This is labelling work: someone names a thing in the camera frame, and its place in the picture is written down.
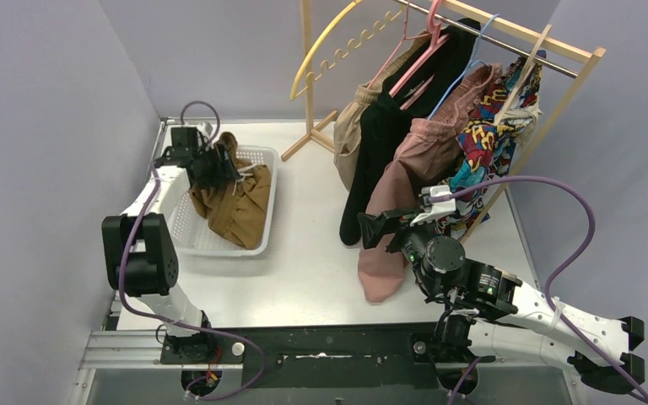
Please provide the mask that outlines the brown shorts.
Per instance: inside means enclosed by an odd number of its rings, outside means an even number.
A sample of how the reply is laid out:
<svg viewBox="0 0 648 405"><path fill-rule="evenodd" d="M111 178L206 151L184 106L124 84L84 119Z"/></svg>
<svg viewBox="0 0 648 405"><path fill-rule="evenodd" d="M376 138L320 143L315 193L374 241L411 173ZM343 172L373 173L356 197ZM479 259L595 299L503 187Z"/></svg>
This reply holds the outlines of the brown shorts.
<svg viewBox="0 0 648 405"><path fill-rule="evenodd" d="M236 156L238 143L233 133L223 132L218 143L229 150L241 178L211 189L191 186L188 196L197 214L207 220L216 235L252 250L262 241L272 173L266 165Z"/></svg>

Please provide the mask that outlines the beige shorts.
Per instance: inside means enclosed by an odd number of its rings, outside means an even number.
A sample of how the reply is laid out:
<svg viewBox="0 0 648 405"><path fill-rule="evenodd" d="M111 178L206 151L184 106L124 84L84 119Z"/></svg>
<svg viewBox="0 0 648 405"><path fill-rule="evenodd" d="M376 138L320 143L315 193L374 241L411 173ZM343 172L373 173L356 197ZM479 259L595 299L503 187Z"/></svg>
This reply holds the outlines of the beige shorts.
<svg viewBox="0 0 648 405"><path fill-rule="evenodd" d="M377 101L384 81L397 73L401 68L405 73L408 67L406 62L418 58L418 51L425 51L429 47L429 36L413 40L408 50L397 55L394 51L386 60L379 72L366 84L361 84L354 96L337 118L333 129L334 164L342 183L349 192L354 190L354 180L359 159L362 135L361 116L364 111Z"/></svg>

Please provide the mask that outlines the yellow wire hanger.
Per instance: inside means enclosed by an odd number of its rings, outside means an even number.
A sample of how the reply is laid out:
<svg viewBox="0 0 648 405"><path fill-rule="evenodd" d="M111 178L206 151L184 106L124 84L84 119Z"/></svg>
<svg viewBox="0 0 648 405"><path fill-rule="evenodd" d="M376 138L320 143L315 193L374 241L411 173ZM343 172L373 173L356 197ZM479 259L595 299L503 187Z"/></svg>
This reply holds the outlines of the yellow wire hanger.
<svg viewBox="0 0 648 405"><path fill-rule="evenodd" d="M405 6L392 1L346 1L316 33L312 1L302 1L301 28L305 49L289 87L291 101L307 97L314 84L347 60L359 48L396 27Z"/></svg>

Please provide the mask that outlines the thin pink wire hanger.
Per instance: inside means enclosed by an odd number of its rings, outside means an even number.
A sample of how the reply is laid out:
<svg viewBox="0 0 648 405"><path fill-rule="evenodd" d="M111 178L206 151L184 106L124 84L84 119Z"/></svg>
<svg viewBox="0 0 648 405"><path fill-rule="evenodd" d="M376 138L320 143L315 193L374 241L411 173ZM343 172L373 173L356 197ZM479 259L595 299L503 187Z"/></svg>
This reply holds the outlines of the thin pink wire hanger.
<svg viewBox="0 0 648 405"><path fill-rule="evenodd" d="M403 7L405 8L405 16L403 20L403 28L402 28L402 37L396 47L393 49L389 57L385 60L385 62L382 64L381 68L379 71L375 74L375 76L369 81L367 85L367 89L371 89L372 85L374 82L381 76L381 74L384 72L384 70L391 64L392 60L397 56L400 48L402 47L403 43L405 41L415 41L418 38L424 38L427 36L427 34L423 32L419 32L416 35L409 35L408 34L408 21L409 21L409 12L411 9L411 3L409 1L406 1L403 4Z"/></svg>

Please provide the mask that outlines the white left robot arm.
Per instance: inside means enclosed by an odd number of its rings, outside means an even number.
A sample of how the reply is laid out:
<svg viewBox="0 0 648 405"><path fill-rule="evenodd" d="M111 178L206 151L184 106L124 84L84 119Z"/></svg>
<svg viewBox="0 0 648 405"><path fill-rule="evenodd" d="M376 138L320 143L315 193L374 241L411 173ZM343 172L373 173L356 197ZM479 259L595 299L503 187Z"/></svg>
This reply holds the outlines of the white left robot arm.
<svg viewBox="0 0 648 405"><path fill-rule="evenodd" d="M165 328L164 346L196 360L217 349L207 315L187 297L168 219L192 186L219 186L238 176L219 129L182 125L170 145L148 165L148 181L136 200L101 223L108 282L124 308Z"/></svg>

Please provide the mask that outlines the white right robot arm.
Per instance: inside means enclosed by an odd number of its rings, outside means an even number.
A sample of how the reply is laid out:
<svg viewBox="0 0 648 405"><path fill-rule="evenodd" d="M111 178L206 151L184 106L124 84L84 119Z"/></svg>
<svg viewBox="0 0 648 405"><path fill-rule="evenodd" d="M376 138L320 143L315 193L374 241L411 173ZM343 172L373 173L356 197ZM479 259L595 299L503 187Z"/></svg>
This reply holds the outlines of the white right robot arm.
<svg viewBox="0 0 648 405"><path fill-rule="evenodd" d="M595 316L498 267L469 259L463 246L416 223L419 211L394 209L357 216L365 249L383 244L401 253L427 302L444 306L423 344L435 363L518 359L577 374L581 382L629 395L645 382L642 320Z"/></svg>

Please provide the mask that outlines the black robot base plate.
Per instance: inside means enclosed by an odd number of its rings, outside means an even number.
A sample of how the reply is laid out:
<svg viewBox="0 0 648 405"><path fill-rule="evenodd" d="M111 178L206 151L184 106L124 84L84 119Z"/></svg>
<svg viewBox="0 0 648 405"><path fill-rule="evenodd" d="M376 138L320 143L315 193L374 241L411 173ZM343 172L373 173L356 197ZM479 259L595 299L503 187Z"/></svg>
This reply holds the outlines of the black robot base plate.
<svg viewBox="0 0 648 405"><path fill-rule="evenodd" d="M165 336L159 361L185 366L182 386L204 397L227 368L251 388L451 389L475 358L465 331L434 322L227 328Z"/></svg>

